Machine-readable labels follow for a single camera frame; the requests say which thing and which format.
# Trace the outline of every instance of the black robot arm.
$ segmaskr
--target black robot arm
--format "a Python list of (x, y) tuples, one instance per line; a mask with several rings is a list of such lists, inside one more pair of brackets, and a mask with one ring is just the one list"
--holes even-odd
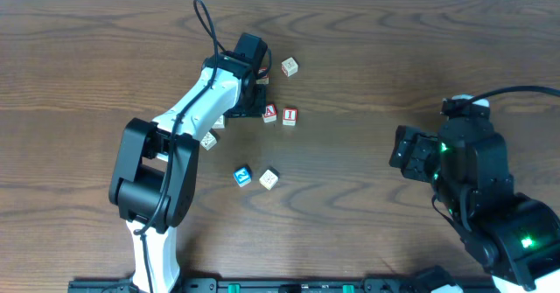
[(431, 184), (432, 204), (445, 205), (449, 216), (440, 214), (485, 272), (535, 290), (536, 279), (560, 269), (560, 220), (543, 202), (514, 193), (488, 102), (469, 98), (444, 100), (448, 120), (437, 134), (399, 126), (389, 164)]

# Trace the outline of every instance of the green led light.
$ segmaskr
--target green led light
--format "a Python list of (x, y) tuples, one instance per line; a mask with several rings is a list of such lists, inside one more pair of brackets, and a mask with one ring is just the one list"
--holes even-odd
[(535, 243), (533, 242), (533, 240), (531, 240), (530, 237), (526, 237), (526, 238), (522, 239), (521, 244), (523, 245), (523, 248), (529, 248), (529, 247), (535, 245)]

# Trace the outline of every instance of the wooden table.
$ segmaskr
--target wooden table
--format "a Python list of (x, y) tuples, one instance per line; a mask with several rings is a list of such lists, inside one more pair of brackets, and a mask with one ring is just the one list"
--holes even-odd
[[(269, 44), (268, 97), (299, 120), (229, 120), (200, 152), (178, 228), (184, 270), (482, 274), (431, 208), (431, 188), (389, 167), (395, 130), (436, 130), (443, 97), (560, 87), (558, 0), (205, 1), (225, 47), (243, 31)], [(0, 291), (61, 292), (74, 277), (133, 271), (108, 201), (123, 128), (165, 112), (211, 55), (192, 0), (0, 0)], [(290, 56), (300, 68), (288, 79)], [(560, 211), (560, 101), (491, 102), (517, 191)], [(245, 163), (259, 175), (275, 167), (280, 182), (238, 188)]]

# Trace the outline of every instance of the wooden toy block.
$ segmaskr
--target wooden toy block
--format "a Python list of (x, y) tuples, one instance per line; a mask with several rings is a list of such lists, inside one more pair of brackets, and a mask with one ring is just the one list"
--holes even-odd
[(202, 145), (204, 149), (210, 150), (217, 144), (217, 142), (218, 140), (216, 140), (216, 137), (212, 133), (208, 132), (200, 141), (200, 145)]
[(235, 171), (234, 178), (240, 187), (251, 182), (251, 174), (247, 167), (241, 167), (239, 170)]
[(295, 108), (284, 108), (282, 124), (286, 126), (295, 126), (298, 119), (298, 110)]
[[(266, 68), (260, 68), (259, 74), (266, 71)], [(269, 84), (269, 73), (266, 73), (261, 79), (256, 81), (256, 84)]]
[(213, 124), (212, 129), (224, 129), (226, 128), (226, 117), (221, 115), (220, 118)]
[(262, 114), (264, 122), (275, 122), (277, 119), (277, 109), (274, 104), (266, 106), (266, 111)]
[(297, 71), (298, 71), (298, 63), (296, 63), (296, 61), (292, 57), (289, 57), (288, 59), (282, 62), (282, 72), (286, 74), (286, 76), (290, 77)]
[(274, 185), (278, 182), (278, 176), (272, 172), (271, 170), (266, 170), (264, 174), (259, 179), (261, 185), (263, 185), (266, 189), (270, 190)]

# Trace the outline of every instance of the black mounting rail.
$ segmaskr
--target black mounting rail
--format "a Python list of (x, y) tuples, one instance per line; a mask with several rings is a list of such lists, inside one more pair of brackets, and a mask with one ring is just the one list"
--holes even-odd
[[(124, 293), (138, 290), (129, 280), (71, 281), (68, 293)], [(365, 279), (329, 280), (216, 280), (183, 278), (173, 293), (431, 293), (445, 285), (458, 285), (465, 293), (500, 293), (490, 278), (453, 279), (441, 267), (411, 277), (372, 276)]]

